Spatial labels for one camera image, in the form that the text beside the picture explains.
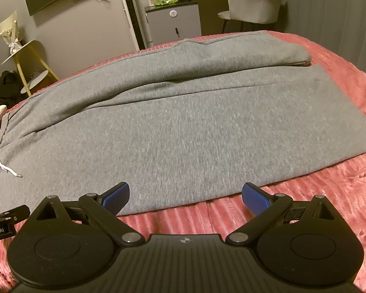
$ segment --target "white chair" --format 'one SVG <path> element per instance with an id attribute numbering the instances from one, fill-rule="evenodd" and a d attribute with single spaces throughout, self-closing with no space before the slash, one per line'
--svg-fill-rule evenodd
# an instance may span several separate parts
<path id="1" fill-rule="evenodd" d="M 229 20 L 241 21 L 240 31 L 244 22 L 255 24 L 275 23 L 278 20 L 279 7 L 282 0 L 228 0 L 229 11 L 218 13 L 224 20 L 223 31 Z"/>

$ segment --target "gray wall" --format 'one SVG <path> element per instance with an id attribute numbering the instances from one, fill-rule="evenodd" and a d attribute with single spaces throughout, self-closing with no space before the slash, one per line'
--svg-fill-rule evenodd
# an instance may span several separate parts
<path id="1" fill-rule="evenodd" d="M 15 10 L 26 40 L 40 42 L 35 44 L 35 49 L 60 78 L 135 50 L 121 0 L 82 0 L 77 3 L 58 0 L 32 17 L 25 0 L 0 0 L 0 22 Z M 8 55 L 9 49 L 0 38 L 0 64 Z M 34 68 L 42 70 L 30 58 L 32 56 L 20 53 L 27 80 Z M 0 75 L 2 71 L 12 69 L 15 65 L 9 60 L 0 65 Z"/>
<path id="2" fill-rule="evenodd" d="M 277 29 L 304 36 L 366 72 L 366 0 L 286 0 Z"/>

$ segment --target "cabinet drawer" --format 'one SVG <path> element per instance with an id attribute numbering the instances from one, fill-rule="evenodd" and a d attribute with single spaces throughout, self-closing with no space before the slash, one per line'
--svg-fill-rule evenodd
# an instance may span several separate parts
<path id="1" fill-rule="evenodd" d="M 170 16 L 173 10 L 175 17 Z M 198 4 L 148 12 L 147 20 L 154 46 L 202 35 Z"/>

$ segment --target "circular pad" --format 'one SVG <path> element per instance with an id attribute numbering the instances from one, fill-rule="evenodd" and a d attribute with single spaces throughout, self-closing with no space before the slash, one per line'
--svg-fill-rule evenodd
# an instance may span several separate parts
<path id="1" fill-rule="evenodd" d="M 297 236 L 290 242 L 290 247 L 300 257 L 312 260 L 328 258 L 336 250 L 331 239 L 317 234 Z"/>
<path id="2" fill-rule="evenodd" d="M 35 252 L 50 261 L 67 259 L 77 253 L 80 242 L 69 235 L 51 235 L 42 238 L 35 245 Z"/>

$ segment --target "black chair leg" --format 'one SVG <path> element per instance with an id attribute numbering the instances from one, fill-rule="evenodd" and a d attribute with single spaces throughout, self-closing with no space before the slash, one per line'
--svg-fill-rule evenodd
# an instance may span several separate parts
<path id="1" fill-rule="evenodd" d="M 223 30 L 221 31 L 221 34 L 225 33 L 225 27 L 228 20 L 224 20 Z"/>

